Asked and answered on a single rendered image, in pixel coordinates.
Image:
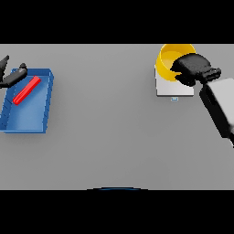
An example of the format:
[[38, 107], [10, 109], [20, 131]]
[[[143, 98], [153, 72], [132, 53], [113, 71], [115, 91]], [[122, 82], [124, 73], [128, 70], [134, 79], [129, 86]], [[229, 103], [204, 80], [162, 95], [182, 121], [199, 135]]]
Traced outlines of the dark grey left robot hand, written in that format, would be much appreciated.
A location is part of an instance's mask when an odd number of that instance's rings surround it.
[[27, 65], [22, 63], [15, 72], [5, 77], [5, 68], [8, 60], [8, 55], [0, 60], [0, 89], [11, 88], [27, 76]]

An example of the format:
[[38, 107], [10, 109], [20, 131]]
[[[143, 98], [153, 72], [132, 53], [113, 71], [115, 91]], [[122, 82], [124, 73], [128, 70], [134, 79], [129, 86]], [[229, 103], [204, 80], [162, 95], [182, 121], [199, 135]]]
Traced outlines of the red beaker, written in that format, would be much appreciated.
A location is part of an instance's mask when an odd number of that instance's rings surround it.
[[41, 79], [38, 76], [34, 76], [30, 82], [15, 96], [13, 99], [14, 105], [19, 105], [26, 96], [40, 83]]

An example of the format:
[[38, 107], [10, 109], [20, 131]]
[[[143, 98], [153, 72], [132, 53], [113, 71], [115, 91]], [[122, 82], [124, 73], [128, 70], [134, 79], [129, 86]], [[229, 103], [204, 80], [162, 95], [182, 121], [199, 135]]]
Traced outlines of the yellow bowl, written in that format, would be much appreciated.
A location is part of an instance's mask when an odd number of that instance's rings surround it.
[[155, 60], [158, 75], [164, 80], [176, 82], [176, 76], [180, 75], [180, 72], [171, 70], [174, 61], [186, 54], [195, 52], [192, 44], [164, 44]]

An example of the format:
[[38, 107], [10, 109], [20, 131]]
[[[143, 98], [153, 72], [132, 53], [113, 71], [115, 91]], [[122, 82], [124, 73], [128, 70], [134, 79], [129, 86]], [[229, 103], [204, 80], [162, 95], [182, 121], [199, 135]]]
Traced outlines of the blue tray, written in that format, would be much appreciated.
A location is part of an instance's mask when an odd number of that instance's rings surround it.
[[[34, 76], [40, 78], [39, 84], [18, 105], [15, 105], [13, 99]], [[6, 89], [0, 111], [0, 132], [45, 133], [48, 128], [53, 80], [51, 69], [28, 69], [26, 78]]]

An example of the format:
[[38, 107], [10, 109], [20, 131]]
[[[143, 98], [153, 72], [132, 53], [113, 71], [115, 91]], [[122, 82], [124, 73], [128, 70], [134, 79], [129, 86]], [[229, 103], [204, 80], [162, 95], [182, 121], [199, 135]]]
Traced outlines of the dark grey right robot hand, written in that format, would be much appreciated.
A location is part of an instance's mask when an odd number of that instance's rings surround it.
[[175, 79], [188, 87], [195, 86], [197, 81], [207, 84], [221, 75], [220, 68], [212, 68], [207, 58], [196, 53], [185, 54], [177, 58], [170, 70], [179, 72]]

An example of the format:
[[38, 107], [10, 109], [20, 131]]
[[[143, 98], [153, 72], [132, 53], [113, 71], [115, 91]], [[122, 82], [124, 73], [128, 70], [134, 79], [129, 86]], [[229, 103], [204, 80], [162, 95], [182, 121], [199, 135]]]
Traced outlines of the pale square measuring scale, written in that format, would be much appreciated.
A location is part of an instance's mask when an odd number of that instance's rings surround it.
[[179, 97], [193, 97], [194, 89], [192, 87], [185, 86], [179, 81], [170, 81], [163, 79], [154, 70], [155, 89], [157, 97], [169, 97], [172, 101], [177, 101]]

